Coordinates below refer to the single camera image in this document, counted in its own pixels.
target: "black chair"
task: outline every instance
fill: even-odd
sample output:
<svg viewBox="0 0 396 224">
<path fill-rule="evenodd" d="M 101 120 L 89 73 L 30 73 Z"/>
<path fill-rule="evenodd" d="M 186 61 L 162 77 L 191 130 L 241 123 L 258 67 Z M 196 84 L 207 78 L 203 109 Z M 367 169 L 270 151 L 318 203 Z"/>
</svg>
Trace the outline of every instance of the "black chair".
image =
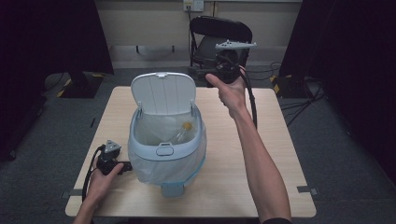
<svg viewBox="0 0 396 224">
<path fill-rule="evenodd" d="M 200 16 L 191 20 L 191 60 L 190 66 L 199 65 L 200 68 L 213 68 L 216 66 L 216 54 L 220 49 L 215 49 L 216 44 L 227 40 L 251 43 L 253 34 L 250 29 L 240 21 L 225 20 L 216 17 Z M 197 45 L 197 36 L 203 38 Z M 239 64 L 246 66 L 249 49 L 238 49 Z"/>
</svg>

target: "hand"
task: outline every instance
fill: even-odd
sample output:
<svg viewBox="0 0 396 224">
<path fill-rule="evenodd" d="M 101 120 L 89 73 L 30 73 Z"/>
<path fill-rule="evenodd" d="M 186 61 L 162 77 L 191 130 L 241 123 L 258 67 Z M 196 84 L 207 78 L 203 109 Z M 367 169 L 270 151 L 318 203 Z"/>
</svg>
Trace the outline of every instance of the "hand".
<svg viewBox="0 0 396 224">
<path fill-rule="evenodd" d="M 90 187 L 88 189 L 87 198 L 85 200 L 92 201 L 96 206 L 105 198 L 114 177 L 120 172 L 123 163 L 117 164 L 108 175 L 103 175 L 99 169 L 93 168 L 91 175 Z"/>
<path fill-rule="evenodd" d="M 225 84 L 218 77 L 207 74 L 207 81 L 219 89 L 219 98 L 229 109 L 231 118 L 235 119 L 241 111 L 247 109 L 245 99 L 245 82 L 239 77 L 231 84 Z"/>
</svg>

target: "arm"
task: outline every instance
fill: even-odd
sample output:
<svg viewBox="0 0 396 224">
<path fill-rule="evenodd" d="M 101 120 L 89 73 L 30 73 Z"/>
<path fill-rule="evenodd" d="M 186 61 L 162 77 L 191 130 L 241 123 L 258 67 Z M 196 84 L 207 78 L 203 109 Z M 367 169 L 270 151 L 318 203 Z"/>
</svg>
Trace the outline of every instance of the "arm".
<svg viewBox="0 0 396 224">
<path fill-rule="evenodd" d="M 108 175 L 103 175 L 98 169 L 93 170 L 87 197 L 79 208 L 73 224 L 91 223 L 93 213 L 99 206 L 99 203 L 106 197 L 114 177 L 122 169 L 122 166 L 122 163 L 117 164 Z"/>
<path fill-rule="evenodd" d="M 228 107 L 230 116 L 235 121 L 245 160 L 247 182 L 260 223 L 274 217 L 291 220 L 289 197 L 282 176 L 248 113 L 243 79 L 239 77 L 229 85 L 211 74 L 206 75 L 206 79 L 219 89 L 219 98 Z"/>
</svg>

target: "chair backrest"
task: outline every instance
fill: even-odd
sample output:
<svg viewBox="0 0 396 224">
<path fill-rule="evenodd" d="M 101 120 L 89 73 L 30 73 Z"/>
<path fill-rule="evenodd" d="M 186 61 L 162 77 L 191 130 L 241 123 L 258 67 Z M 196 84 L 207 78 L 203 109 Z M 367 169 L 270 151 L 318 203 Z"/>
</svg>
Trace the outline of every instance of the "chair backrest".
<svg viewBox="0 0 396 224">
<path fill-rule="evenodd" d="M 194 38 L 194 34 L 198 34 L 251 43 L 253 37 L 251 30 L 240 21 L 209 16 L 199 16 L 192 19 L 190 31 L 192 38 Z"/>
</svg>

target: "gray carpet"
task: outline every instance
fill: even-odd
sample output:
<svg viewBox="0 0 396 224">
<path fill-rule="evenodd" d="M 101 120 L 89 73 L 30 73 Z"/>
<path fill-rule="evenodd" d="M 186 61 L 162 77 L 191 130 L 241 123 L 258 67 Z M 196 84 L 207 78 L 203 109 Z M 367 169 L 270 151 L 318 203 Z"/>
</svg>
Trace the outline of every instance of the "gray carpet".
<svg viewBox="0 0 396 224">
<path fill-rule="evenodd" d="M 252 66 L 247 70 L 268 70 Z M 94 99 L 57 98 L 68 79 L 47 79 L 48 101 L 41 116 L 18 146 L 15 161 L 0 163 L 0 223 L 70 223 L 63 191 L 74 187 L 97 124 L 114 87 L 129 86 L 134 77 L 154 71 L 186 73 L 186 68 L 117 69 L 105 77 Z M 251 73 L 268 77 L 271 73 Z M 252 82 L 271 88 L 268 79 Z M 197 80 L 197 86 L 205 83 Z M 311 83 L 310 88 L 318 88 Z M 279 99 L 282 107 L 305 99 Z M 289 122 L 297 108 L 284 111 Z M 396 188 L 378 164 L 348 135 L 342 117 L 326 97 L 306 108 L 289 126 L 290 135 L 318 210 L 313 218 L 293 223 L 396 223 Z M 127 218 L 99 217 L 95 223 L 124 223 Z M 131 219 L 138 223 L 191 223 L 192 220 Z M 201 223 L 245 223 L 240 219 L 206 219 Z"/>
</svg>

